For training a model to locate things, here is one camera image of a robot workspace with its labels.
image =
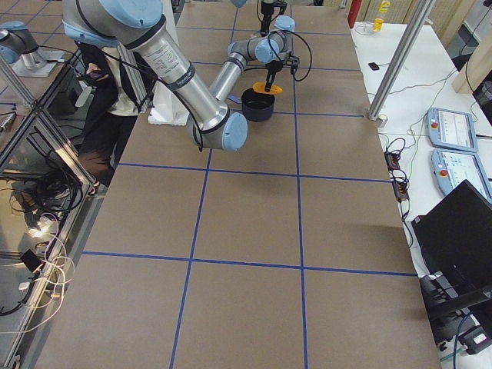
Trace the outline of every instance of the person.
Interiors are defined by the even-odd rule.
[[[81,51],[86,76],[95,77],[85,80],[92,81],[96,87],[85,119],[82,132],[85,138],[78,151],[78,160],[98,182],[108,187],[137,120],[141,102],[137,101],[116,48],[76,44]],[[150,91],[155,83],[155,73],[140,55],[134,56],[144,85]]]

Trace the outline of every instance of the table surface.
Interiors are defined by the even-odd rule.
[[[357,57],[361,63],[368,97],[374,98],[381,83],[387,65],[379,71],[372,71],[368,63],[386,64],[391,61],[398,42],[404,33],[405,25],[385,24],[380,33],[371,34],[365,23],[356,23],[352,29]],[[418,35],[400,74],[398,75],[392,93],[388,96],[382,114],[389,119],[383,128],[379,128],[383,149],[388,142],[404,139],[406,146],[417,145],[404,149],[401,153],[400,166],[410,177],[410,201],[405,201],[402,208],[410,209],[408,220],[429,212],[444,198],[434,179],[431,166],[431,153],[435,149],[429,140],[428,133],[422,128],[421,119],[430,107],[444,108],[452,111],[463,111],[474,116],[474,128],[479,135],[492,135],[492,126],[481,111],[471,94],[457,94],[451,83],[456,78],[457,71],[448,53],[439,41],[434,30],[425,25]],[[407,86],[421,85],[414,88]],[[408,132],[413,128],[414,137]],[[391,149],[402,147],[402,140],[395,142]],[[478,139],[478,154],[484,164],[487,176],[492,176],[492,141]],[[427,274],[421,254],[415,244],[412,247],[414,266],[419,275]],[[450,350],[440,354],[442,367],[452,368]],[[478,355],[460,354],[457,366],[463,369],[487,369],[492,363],[492,348]]]
[[[206,83],[254,12],[185,5],[180,46]],[[346,15],[287,13],[313,68],[278,75],[240,151],[138,119],[37,368],[440,367]]]

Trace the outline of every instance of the blue cable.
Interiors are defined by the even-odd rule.
[[[458,324],[458,328],[456,330],[456,337],[454,338],[454,349],[453,349],[453,369],[456,369],[456,350],[458,346],[458,336],[460,335],[461,331],[461,326],[463,325],[464,321],[467,320],[471,316],[471,311],[466,314],[463,319],[461,319],[461,322]]]

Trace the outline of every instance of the black pot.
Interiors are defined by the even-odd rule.
[[[266,121],[274,112],[275,97],[255,92],[253,88],[243,92],[243,115],[249,121]]]

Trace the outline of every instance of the person's leg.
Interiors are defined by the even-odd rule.
[[[115,147],[115,162],[114,166],[116,167],[123,155],[123,151],[125,149],[126,143],[130,138],[131,131],[135,126],[135,122],[137,121],[137,117],[119,117],[119,135],[118,140],[116,141]]]
[[[82,166],[106,187],[115,173],[111,166],[111,155],[119,135],[117,118],[104,114],[87,133],[78,152]]]

